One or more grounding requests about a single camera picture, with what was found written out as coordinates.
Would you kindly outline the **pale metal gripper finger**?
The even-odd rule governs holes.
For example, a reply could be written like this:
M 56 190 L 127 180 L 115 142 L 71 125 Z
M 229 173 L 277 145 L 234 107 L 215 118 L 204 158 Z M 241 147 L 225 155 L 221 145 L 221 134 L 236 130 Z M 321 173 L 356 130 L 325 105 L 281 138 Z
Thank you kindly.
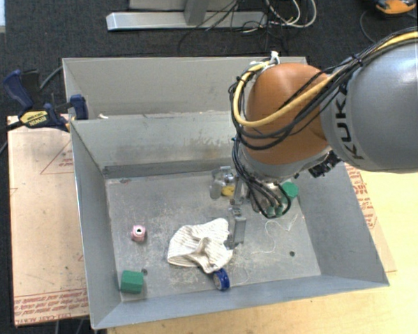
M 243 216 L 239 207 L 232 207 L 230 208 L 229 221 L 231 245 L 236 247 L 244 242 L 247 219 Z

